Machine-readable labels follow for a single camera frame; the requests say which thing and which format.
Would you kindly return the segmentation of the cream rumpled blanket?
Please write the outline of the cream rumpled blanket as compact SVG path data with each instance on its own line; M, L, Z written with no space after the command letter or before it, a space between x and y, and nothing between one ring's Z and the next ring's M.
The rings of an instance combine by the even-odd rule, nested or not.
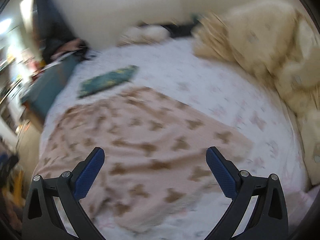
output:
M193 30L194 54L235 62L274 88L297 117L304 163L319 184L319 34L282 0L256 0L208 13Z

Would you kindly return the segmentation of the teal bed footboard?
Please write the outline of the teal bed footboard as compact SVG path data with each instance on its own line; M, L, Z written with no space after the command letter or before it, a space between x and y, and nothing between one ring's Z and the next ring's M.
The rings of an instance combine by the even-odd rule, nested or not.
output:
M27 116L39 129L43 128L52 104L67 85L79 62L78 57L72 54L47 68L21 97L21 103L26 107Z

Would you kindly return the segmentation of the pink bear print pants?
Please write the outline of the pink bear print pants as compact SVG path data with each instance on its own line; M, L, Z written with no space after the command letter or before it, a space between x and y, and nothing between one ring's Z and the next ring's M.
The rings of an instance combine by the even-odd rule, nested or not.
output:
M57 177L102 148L104 164L80 203L91 219L107 206L119 226L143 232L216 183L205 160L212 146L241 162L253 144L180 101L149 87L131 88L68 109L34 172Z

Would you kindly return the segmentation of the white pillow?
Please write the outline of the white pillow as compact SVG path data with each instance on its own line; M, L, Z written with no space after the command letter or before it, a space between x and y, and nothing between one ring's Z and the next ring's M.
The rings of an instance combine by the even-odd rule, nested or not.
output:
M160 43L168 38L170 38L170 32L160 25L133 26L124 30L117 46Z

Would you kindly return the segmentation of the folded green patterned cloth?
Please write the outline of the folded green patterned cloth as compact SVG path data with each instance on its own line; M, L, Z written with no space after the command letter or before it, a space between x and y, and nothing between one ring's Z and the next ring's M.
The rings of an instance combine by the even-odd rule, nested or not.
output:
M138 70L138 66L130 65L87 79L80 84L78 98L85 98L122 83L129 82Z

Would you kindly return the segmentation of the dark clothes pile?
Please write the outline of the dark clothes pile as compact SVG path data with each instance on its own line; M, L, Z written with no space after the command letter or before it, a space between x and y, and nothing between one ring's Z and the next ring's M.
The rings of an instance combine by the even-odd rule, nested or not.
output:
M51 63L65 53L73 51L84 55L88 51L88 45L80 38L75 38L70 41L51 38L46 40L45 47L42 51L42 57L46 63Z

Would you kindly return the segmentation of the white floral bed sheet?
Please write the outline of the white floral bed sheet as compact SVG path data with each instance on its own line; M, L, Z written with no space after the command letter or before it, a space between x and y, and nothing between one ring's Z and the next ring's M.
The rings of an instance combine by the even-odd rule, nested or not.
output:
M278 93L262 86L239 65L196 57L192 43L190 38L180 38L154 45L113 47L80 62L46 117L40 157L68 109L108 99L131 88L149 87L249 139L253 144L249 155L241 162L231 161L252 176L268 177L274 173L279 177L289 232L294 232L312 206L295 115ZM139 70L129 82L78 98L83 81L130 65ZM119 226L107 206L91 220L106 239L204 239L230 204L216 181L203 189L197 200L143 232Z

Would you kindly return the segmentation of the dark clothes by wall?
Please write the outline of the dark clothes by wall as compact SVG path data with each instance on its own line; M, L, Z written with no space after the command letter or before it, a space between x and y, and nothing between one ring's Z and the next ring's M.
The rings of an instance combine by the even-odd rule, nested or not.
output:
M182 25L163 24L161 27L167 29L171 38L189 37L191 31L197 26L197 23L188 23Z

